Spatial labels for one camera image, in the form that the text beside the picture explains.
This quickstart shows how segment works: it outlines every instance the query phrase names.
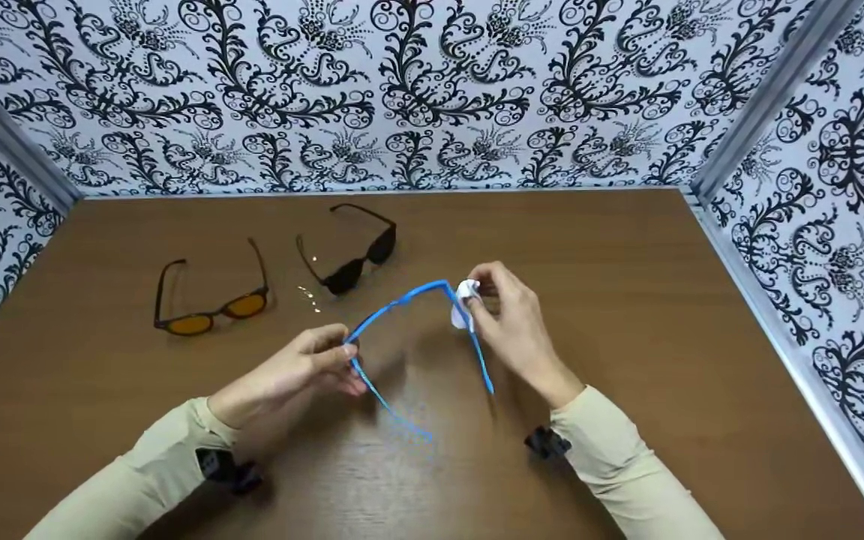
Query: brown tabletop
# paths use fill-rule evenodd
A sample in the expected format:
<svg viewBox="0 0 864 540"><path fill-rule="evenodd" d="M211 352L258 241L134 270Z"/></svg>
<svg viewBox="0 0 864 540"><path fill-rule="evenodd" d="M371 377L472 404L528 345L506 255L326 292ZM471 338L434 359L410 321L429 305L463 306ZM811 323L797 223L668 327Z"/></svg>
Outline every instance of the brown tabletop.
<svg viewBox="0 0 864 540"><path fill-rule="evenodd" d="M384 228L330 214L340 201L397 221L398 244L333 298L295 234L327 274ZM170 260L189 264L167 280L166 315L257 287L247 236L277 307L195 338L153 328ZM860 492L672 190L82 202L0 308L0 538L20 537L169 408L302 329L353 326L496 259L538 292L566 363L633 418L725 536L864 538ZM205 489L148 536L620 537L567 467L530 459L522 438L548 411L489 358L488 396L445 296L398 307L362 349L433 444L406 440L371 397L320 403L264 459L267 489Z"/></svg>

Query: blue glasses frame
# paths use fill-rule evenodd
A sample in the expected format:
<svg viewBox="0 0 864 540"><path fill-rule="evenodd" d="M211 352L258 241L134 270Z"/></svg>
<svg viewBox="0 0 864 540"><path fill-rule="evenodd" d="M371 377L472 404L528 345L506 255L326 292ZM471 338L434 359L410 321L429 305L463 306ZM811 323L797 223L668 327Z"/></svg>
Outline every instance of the blue glasses frame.
<svg viewBox="0 0 864 540"><path fill-rule="evenodd" d="M412 298L419 296L419 294L422 294L423 292L428 292L431 290L445 291L445 296L447 296L448 300L453 305L455 305L456 308L458 308L459 314L462 314L462 320L466 323L466 329L467 331L469 331L469 336L472 338L472 345L475 347L475 353L479 358L479 366L482 368L482 379L484 380L484 383L486 383L486 389L489 390L489 393L494 394L495 387L493 386L493 383L491 382L491 379L489 377L489 370L486 369L486 360L482 355L482 346L479 345L479 338L478 336L476 336L476 331L473 331L473 325L471 325L469 314L466 312L465 308L460 303L459 298L456 298L455 293L452 292L452 286L450 286L449 282L446 280L431 281L431 283L426 283L424 286L418 286L410 290L398 300L390 301L390 303L384 305L384 307L380 308L380 310L375 311L373 314L367 316L364 321L360 322L359 325L355 327L354 331L349 334L349 337L346 338L344 343L356 341L356 339L358 339L359 336L362 335L362 332L367 327L369 327L370 324L373 324L373 322L375 322L375 319L378 319L383 314L386 314L386 312L394 308L395 305L408 304L409 301L412 300ZM366 375L365 370L362 369L362 364L359 363L358 356L352 359L352 368L355 369L356 373L358 373L360 377L362 377L363 382L366 383L367 387L369 387L369 390L371 391L371 393L373 393L375 399L378 400L378 403L382 404L382 407L384 407L385 410L388 410L388 414L391 414L391 416L393 416L395 420L404 423L410 428L411 431L415 431L415 433L421 435L422 437L432 437L432 434L428 433L428 431L422 430L422 428L416 426L411 421L408 421L404 417L395 414L395 411L392 410L384 397L382 397L382 395L375 388L375 385L371 382L369 376Z"/></svg>

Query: wrist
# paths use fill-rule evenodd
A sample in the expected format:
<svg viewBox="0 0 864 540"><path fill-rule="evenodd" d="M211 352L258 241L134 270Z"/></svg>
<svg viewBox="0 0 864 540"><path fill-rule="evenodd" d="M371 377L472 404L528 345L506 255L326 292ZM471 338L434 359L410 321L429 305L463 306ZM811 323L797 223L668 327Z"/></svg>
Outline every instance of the wrist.
<svg viewBox="0 0 864 540"><path fill-rule="evenodd" d="M264 413L268 401L254 392L243 379L237 379L209 396L205 404L220 422L233 430L241 430Z"/></svg>
<svg viewBox="0 0 864 540"><path fill-rule="evenodd" d="M532 382L532 388L545 399L549 408L556 410L570 404L586 386L562 360L555 358L549 360L547 367L541 370Z"/></svg>

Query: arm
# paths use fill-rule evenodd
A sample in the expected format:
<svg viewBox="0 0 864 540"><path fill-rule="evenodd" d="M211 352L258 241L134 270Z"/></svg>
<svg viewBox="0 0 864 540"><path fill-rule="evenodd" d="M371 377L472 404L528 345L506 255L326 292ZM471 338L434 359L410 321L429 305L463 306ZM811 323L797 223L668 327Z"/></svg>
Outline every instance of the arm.
<svg viewBox="0 0 864 540"><path fill-rule="evenodd" d="M205 397L188 400L66 496L26 539L135 538L205 481L196 448L227 450L236 434Z"/></svg>
<svg viewBox="0 0 864 540"><path fill-rule="evenodd" d="M552 428L572 444L565 458L629 538L719 539L722 534L638 436L620 408L579 382L556 355L539 300L501 262L469 277L497 296L500 315L473 298L469 310L484 341L549 403Z"/></svg>
<svg viewBox="0 0 864 540"><path fill-rule="evenodd" d="M552 430L572 443L565 458L628 538L722 538L635 424L595 388L553 410Z"/></svg>
<svg viewBox="0 0 864 540"><path fill-rule="evenodd" d="M345 325L303 331L281 351L211 397L189 400L160 418L126 454L66 496L27 540L135 538L205 479L195 451L230 450L240 428L268 414L291 424L314 388L366 391L349 366L354 345L339 346Z"/></svg>

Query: beige sleeve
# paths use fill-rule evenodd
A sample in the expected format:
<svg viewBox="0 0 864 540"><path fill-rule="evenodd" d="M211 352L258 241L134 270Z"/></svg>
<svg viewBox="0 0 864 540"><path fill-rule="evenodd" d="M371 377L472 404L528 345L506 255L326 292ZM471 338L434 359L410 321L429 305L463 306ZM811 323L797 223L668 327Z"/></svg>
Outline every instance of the beige sleeve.
<svg viewBox="0 0 864 540"><path fill-rule="evenodd" d="M552 430L572 444L565 458L627 538L722 538L635 424L595 388L552 411Z"/></svg>
<svg viewBox="0 0 864 540"><path fill-rule="evenodd" d="M206 397L188 400L66 496L26 539L135 538L201 485L196 448L228 449L236 434L212 415Z"/></svg>

